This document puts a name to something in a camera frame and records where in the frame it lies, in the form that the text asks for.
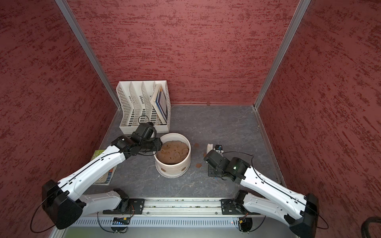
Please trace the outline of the aluminium corner post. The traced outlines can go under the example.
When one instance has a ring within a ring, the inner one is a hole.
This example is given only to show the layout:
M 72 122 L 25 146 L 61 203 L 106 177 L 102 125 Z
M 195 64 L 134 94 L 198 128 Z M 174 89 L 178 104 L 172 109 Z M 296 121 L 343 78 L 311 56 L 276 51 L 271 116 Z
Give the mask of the aluminium corner post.
M 310 5 L 311 3 L 311 0 L 300 0 L 298 5 L 297 5 L 297 8 L 294 12 L 294 15 L 291 19 L 291 22 L 286 30 L 286 33 L 283 37 L 283 40 L 280 44 L 280 47 L 277 51 L 277 54 L 273 60 L 273 63 L 269 69 L 269 72 L 265 78 L 265 81 L 260 89 L 260 92 L 259 92 L 259 95 L 254 103 L 254 109 L 256 111 L 259 110 L 259 107 L 261 105 L 261 102 L 263 101 L 265 95 L 266 95 L 266 92 L 291 44 L 291 41 L 305 15 L 305 12 L 307 11 L 308 9 L 308 6 Z
M 57 4 L 59 10 L 63 14 L 66 22 L 69 24 L 72 32 L 74 33 L 75 37 L 77 38 L 78 42 L 80 43 L 82 49 L 84 50 L 87 58 L 89 59 L 90 63 L 92 64 L 94 70 L 96 71 L 97 75 L 99 76 L 100 80 L 102 81 L 103 85 L 105 86 L 107 92 L 109 93 L 110 97 L 112 98 L 113 102 L 115 103 L 116 107 L 118 109 L 121 109 L 121 103 L 119 101 L 119 98 L 117 96 L 117 93 L 115 89 L 113 88 L 109 78 L 107 77 L 104 69 L 101 66 L 101 63 L 99 62 L 96 54 L 94 53 L 90 43 L 88 42 L 83 30 L 81 29 L 79 23 L 77 22 L 71 8 L 69 7 L 69 4 L 67 1 L 64 0 L 55 0 L 55 3 Z

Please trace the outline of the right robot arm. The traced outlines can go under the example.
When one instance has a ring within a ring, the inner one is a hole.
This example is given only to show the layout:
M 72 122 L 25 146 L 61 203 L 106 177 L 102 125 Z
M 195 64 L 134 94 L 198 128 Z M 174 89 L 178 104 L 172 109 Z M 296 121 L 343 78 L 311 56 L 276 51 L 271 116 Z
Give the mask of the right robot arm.
M 255 196 L 241 190 L 233 200 L 242 214 L 259 213 L 287 225 L 300 238 L 313 238 L 318 228 L 319 201 L 309 193 L 303 195 L 272 181 L 248 162 L 234 157 L 228 159 L 215 150 L 209 151 L 204 161 L 217 177 L 231 180 L 257 192 Z

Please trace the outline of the white ceramic pot with mud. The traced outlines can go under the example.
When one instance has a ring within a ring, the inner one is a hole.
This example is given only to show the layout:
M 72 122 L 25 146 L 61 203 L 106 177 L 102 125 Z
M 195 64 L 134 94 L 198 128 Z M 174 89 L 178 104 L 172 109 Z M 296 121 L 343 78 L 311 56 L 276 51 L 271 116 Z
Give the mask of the white ceramic pot with mud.
M 182 176 L 191 165 L 191 144 L 178 133 L 161 136 L 162 147 L 155 154 L 155 165 L 160 175 L 166 178 Z

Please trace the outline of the right aluminium corner post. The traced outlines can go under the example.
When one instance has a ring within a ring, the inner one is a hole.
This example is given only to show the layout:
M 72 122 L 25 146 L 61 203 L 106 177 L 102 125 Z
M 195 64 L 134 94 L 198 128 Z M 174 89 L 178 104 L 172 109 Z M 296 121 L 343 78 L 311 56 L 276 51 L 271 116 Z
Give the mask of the right aluminium corner post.
M 269 69 L 269 72 L 265 78 L 265 81 L 260 89 L 260 92 L 259 92 L 259 95 L 254 103 L 254 109 L 256 111 L 259 110 L 259 107 L 261 105 L 261 102 L 263 101 L 265 95 L 266 95 L 266 92 L 291 44 L 291 41 L 305 15 L 305 12 L 307 11 L 308 9 L 308 6 L 310 5 L 311 3 L 311 0 L 300 0 L 298 5 L 297 5 L 297 8 L 294 12 L 294 15 L 291 19 L 291 22 L 286 30 L 286 33 L 283 37 L 283 40 L 280 44 L 280 47 L 277 51 L 277 54 L 273 60 L 273 63 Z

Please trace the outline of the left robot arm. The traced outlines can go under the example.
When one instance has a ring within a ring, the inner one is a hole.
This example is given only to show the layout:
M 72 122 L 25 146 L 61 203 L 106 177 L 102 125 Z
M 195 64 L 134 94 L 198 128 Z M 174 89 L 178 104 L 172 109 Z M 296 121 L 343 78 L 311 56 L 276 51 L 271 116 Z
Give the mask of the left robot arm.
M 85 195 L 99 178 L 132 156 L 160 151 L 162 141 L 153 123 L 140 123 L 131 136 L 115 139 L 99 156 L 71 175 L 49 180 L 42 186 L 42 209 L 57 229 L 65 229 L 80 217 L 102 211 L 126 214 L 133 210 L 129 196 L 121 189 Z

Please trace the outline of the left aluminium corner post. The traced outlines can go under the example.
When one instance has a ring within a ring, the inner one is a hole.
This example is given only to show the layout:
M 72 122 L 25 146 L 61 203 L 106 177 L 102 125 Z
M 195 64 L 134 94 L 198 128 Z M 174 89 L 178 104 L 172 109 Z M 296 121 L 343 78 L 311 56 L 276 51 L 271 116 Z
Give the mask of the left aluminium corner post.
M 69 24 L 72 32 L 74 33 L 75 37 L 77 38 L 78 42 L 80 43 L 82 49 L 84 50 L 87 58 L 89 59 L 90 63 L 92 64 L 94 70 L 96 71 L 97 75 L 99 76 L 100 80 L 102 81 L 103 85 L 105 86 L 107 92 L 109 93 L 110 97 L 112 98 L 113 102 L 115 103 L 116 107 L 118 109 L 121 109 L 121 103 L 119 101 L 119 98 L 117 96 L 117 93 L 115 89 L 113 88 L 109 78 L 107 77 L 104 69 L 101 66 L 101 63 L 99 62 L 96 54 L 94 53 L 90 43 L 88 42 L 83 30 L 81 29 L 79 23 L 77 22 L 71 8 L 69 7 L 69 4 L 67 1 L 64 0 L 55 0 L 55 3 L 57 4 L 59 10 L 63 14 L 66 22 Z

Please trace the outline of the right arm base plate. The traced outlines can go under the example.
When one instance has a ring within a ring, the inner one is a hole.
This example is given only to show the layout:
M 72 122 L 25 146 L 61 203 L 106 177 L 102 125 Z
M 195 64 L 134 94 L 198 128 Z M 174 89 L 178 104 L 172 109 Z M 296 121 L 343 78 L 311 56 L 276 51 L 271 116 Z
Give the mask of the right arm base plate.
M 249 212 L 242 204 L 234 202 L 234 199 L 221 199 L 220 202 L 223 215 L 259 215 L 259 213 Z

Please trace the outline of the book in organizer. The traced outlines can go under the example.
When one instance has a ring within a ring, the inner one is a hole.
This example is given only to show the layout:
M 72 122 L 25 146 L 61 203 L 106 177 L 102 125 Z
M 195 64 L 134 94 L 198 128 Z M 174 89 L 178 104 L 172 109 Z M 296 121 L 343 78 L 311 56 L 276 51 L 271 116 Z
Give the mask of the book in organizer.
M 168 123 L 168 108 L 167 99 L 162 84 L 159 83 L 155 85 L 150 102 L 161 123 L 166 125 Z

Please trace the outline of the white blue scrub brush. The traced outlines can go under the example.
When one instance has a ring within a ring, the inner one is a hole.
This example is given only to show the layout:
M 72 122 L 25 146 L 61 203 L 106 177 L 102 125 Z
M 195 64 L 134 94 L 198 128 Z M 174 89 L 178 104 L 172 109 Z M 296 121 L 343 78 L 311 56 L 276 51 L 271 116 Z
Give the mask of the white blue scrub brush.
M 206 148 L 206 153 L 208 154 L 211 150 L 213 150 L 214 149 L 214 146 L 213 146 L 213 144 L 208 144 L 207 145 L 207 148 Z

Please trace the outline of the white file organizer rack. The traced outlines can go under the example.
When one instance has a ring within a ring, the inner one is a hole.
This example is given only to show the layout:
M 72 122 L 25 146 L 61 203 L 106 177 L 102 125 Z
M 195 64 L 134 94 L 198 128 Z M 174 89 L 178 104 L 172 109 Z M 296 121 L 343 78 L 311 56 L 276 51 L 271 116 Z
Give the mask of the white file organizer rack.
M 165 124 L 161 122 L 160 114 L 156 112 L 155 105 L 151 103 L 157 85 L 161 85 L 162 93 L 166 96 L 168 121 Z M 132 134 L 140 123 L 147 122 L 152 122 L 158 133 L 169 132 L 171 102 L 167 81 L 120 81 L 116 92 L 123 112 L 120 122 L 120 130 L 123 134 Z

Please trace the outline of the green book on table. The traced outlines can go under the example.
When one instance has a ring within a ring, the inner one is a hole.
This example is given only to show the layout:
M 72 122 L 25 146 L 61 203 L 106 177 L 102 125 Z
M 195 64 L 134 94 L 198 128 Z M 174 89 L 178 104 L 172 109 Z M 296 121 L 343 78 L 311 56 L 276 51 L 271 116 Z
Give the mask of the green book on table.
M 104 152 L 104 150 L 95 150 L 93 155 L 92 155 L 91 161 L 94 160 L 96 157 L 98 157 L 103 152 Z M 105 173 L 97 181 L 95 181 L 93 183 L 93 185 L 109 185 L 111 183 L 111 180 L 114 176 L 116 169 L 117 169 L 117 166 L 110 169 L 107 173 Z

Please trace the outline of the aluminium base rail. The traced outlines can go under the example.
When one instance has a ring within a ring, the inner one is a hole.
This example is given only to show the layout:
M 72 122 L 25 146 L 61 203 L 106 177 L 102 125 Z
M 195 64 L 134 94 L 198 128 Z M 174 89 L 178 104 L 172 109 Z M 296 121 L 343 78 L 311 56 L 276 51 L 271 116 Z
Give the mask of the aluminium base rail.
M 80 201 L 85 203 L 83 215 L 102 213 L 104 210 L 113 210 L 122 199 L 116 193 L 102 193 L 83 195 Z M 142 215 L 223 215 L 221 210 L 222 198 L 143 198 L 145 199 Z M 283 199 L 280 203 L 251 193 L 240 193 L 234 202 L 242 204 L 249 212 L 255 212 L 272 218 L 283 218 L 286 215 L 300 218 L 305 206 L 298 200 Z

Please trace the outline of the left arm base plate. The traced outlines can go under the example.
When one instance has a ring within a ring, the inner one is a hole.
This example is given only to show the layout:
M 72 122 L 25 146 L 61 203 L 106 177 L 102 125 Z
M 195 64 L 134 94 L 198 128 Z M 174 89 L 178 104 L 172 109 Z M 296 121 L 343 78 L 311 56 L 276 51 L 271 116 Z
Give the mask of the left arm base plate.
M 144 203 L 145 199 L 142 198 L 122 199 L 115 209 L 104 210 L 102 213 L 107 215 L 141 215 Z

